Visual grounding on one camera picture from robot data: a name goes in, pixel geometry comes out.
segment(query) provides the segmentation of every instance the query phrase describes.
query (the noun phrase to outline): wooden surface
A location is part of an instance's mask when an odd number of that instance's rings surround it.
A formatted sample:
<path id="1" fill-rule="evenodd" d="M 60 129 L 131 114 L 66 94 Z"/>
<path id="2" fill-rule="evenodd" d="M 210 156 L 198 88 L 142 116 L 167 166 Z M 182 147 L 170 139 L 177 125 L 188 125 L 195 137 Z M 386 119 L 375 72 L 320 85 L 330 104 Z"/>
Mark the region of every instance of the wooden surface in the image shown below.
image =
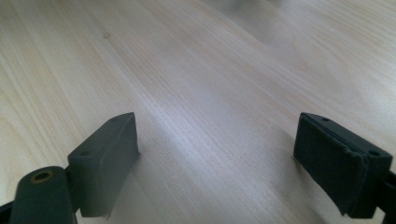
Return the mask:
<path id="1" fill-rule="evenodd" d="M 80 223 L 379 223 L 291 155 L 306 111 L 396 156 L 395 52 L 393 0 L 1 0 L 0 203 L 134 111 L 118 209 Z"/>

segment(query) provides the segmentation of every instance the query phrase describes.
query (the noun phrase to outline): wooden table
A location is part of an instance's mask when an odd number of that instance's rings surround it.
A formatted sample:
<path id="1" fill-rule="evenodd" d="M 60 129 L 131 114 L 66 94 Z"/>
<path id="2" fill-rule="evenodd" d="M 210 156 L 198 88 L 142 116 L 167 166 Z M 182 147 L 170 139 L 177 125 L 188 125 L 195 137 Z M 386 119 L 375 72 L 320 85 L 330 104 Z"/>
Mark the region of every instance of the wooden table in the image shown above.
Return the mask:
<path id="1" fill-rule="evenodd" d="M 134 111 L 118 208 L 79 223 L 380 223 L 291 156 L 303 111 L 396 156 L 395 52 L 393 0 L 2 0 L 0 203 Z"/>

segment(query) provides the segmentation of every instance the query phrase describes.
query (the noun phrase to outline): screw hole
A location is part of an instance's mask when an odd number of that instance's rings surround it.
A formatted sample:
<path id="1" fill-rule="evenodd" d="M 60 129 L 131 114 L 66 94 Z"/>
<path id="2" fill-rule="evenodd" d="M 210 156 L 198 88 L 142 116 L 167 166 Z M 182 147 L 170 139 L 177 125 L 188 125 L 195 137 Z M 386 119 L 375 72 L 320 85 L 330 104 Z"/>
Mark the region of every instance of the screw hole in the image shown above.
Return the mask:
<path id="1" fill-rule="evenodd" d="M 39 183 L 43 183 L 43 182 L 51 179 L 52 176 L 53 176 L 52 171 L 43 171 L 43 172 L 40 172 L 40 173 L 32 176 L 30 181 L 34 184 L 39 184 Z"/>
<path id="2" fill-rule="evenodd" d="M 376 151 L 369 151 L 369 154 L 372 156 L 379 156 L 379 153 Z"/>
<path id="3" fill-rule="evenodd" d="M 82 151 L 79 155 L 81 156 L 89 156 L 91 154 L 90 151 Z"/>

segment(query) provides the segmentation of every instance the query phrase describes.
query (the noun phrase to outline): wood grain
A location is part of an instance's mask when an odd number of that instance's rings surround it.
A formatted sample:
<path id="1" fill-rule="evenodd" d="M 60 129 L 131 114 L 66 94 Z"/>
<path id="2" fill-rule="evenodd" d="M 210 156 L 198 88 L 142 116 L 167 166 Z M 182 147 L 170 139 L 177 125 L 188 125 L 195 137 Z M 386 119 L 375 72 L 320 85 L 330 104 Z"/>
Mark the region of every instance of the wood grain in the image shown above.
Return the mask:
<path id="1" fill-rule="evenodd" d="M 303 111 L 396 155 L 395 11 L 392 0 L 2 0 L 0 203 L 134 111 L 142 157 L 108 222 L 379 223 L 381 211 L 341 217 L 291 155 Z"/>

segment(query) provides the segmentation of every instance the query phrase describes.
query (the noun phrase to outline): light wood tabletop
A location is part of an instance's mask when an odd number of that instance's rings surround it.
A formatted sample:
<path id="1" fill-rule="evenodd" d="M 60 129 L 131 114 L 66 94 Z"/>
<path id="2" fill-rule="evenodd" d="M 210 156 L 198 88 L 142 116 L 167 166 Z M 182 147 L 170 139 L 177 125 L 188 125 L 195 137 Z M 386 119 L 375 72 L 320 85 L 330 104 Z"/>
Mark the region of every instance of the light wood tabletop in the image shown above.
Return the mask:
<path id="1" fill-rule="evenodd" d="M 396 156 L 395 75 L 393 0 L 1 0 L 0 203 L 135 112 L 114 215 L 79 223 L 380 223 L 292 151 L 310 112 Z"/>

